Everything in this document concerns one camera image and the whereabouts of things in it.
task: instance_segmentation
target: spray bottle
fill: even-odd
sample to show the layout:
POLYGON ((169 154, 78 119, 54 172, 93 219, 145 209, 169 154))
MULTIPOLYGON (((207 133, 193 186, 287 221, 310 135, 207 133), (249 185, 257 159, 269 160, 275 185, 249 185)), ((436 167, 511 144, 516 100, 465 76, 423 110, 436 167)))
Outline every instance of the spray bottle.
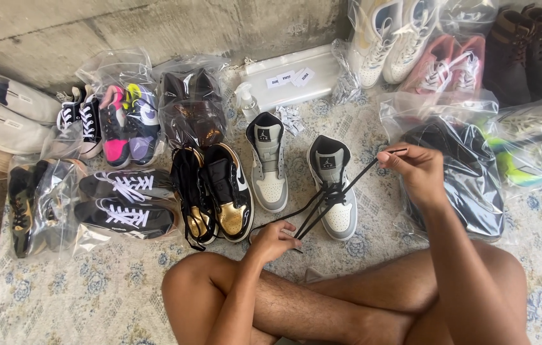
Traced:
POLYGON ((239 84, 235 90, 236 106, 244 112, 247 122, 252 122, 260 114, 258 101, 250 94, 251 88, 251 83, 244 82, 239 84))

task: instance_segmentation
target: pink sneaker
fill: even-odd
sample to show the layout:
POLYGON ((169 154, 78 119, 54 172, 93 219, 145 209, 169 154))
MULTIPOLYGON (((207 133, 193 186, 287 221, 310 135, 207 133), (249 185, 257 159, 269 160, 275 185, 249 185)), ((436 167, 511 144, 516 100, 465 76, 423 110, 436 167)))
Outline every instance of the pink sneaker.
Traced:
POLYGON ((100 122, 104 139, 103 151, 105 159, 114 168, 124 168, 130 162, 130 147, 128 134, 124 132, 126 114, 122 102, 124 90, 121 87, 112 85, 107 89, 100 109, 100 122))
POLYGON ((453 52, 454 37, 448 34, 437 37, 426 47, 422 57, 398 91, 419 95, 444 92, 451 81, 453 52))
POLYGON ((454 53, 452 81, 447 91, 474 93, 482 88, 485 43, 484 37, 472 36, 454 53))

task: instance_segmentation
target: floral patterned rug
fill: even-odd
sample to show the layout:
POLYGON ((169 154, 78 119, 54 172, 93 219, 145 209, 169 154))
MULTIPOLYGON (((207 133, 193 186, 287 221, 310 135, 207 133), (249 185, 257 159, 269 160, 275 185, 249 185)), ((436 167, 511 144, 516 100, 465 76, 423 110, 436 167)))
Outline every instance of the floral patterned rug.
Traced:
MULTIPOLYGON (((235 70, 223 79, 232 88, 238 83, 235 70)), ((287 134, 290 200, 279 216, 305 205, 315 192, 306 150, 319 134, 342 138, 351 148, 349 176, 356 176, 387 145, 376 110, 375 92, 379 91, 368 91, 357 102, 339 107, 331 107, 329 99, 299 106, 306 130, 297 137, 287 134)), ((224 97, 234 121, 230 145, 249 171, 252 162, 244 136, 246 123, 242 115, 236 116, 231 90, 224 92, 224 97)), ((373 167, 355 185, 359 225, 352 239, 333 241, 318 224, 304 239, 304 255, 286 253, 268 264, 267 270, 297 281, 308 266, 324 273, 357 271, 426 247, 392 225, 400 211, 398 187, 394 173, 373 167)), ((514 254, 526 270, 527 331, 534 344, 542 344, 542 189, 508 202, 507 215, 507 227, 515 232, 518 244, 501 247, 514 254)), ((254 224, 274 217, 259 208, 254 224)), ((295 217, 292 222, 301 224, 304 218, 295 217)), ((176 344, 162 305, 160 283, 172 265, 194 252, 181 241, 112 240, 89 254, 43 263, 11 259, 10 244, 5 217, 0 235, 0 344, 176 344)), ((247 247, 244 242, 231 244, 218 239, 208 250, 240 259, 247 247)))

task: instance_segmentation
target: concrete wall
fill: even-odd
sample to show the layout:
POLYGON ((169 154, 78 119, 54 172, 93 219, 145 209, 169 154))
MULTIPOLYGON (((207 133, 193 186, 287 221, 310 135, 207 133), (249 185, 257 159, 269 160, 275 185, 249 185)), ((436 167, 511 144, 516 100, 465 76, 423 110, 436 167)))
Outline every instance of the concrete wall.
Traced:
POLYGON ((79 82, 81 62, 144 46, 243 63, 347 38, 347 0, 0 0, 0 74, 45 91, 79 82))

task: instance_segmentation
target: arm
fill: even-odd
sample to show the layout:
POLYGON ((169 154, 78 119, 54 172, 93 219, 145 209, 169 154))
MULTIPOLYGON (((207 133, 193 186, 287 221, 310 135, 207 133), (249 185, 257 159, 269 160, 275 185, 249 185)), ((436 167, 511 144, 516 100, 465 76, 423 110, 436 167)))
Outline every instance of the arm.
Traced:
POLYGON ((262 267, 288 249, 301 245, 298 239, 282 229, 295 231, 294 225, 278 221, 265 226, 239 264, 235 280, 213 325, 206 345, 249 344, 254 319, 256 285, 262 267))
POLYGON ((444 158, 435 150, 396 144, 381 152, 383 168, 404 178, 424 217, 446 324, 456 345, 530 344, 526 331, 467 237, 444 189, 444 158))

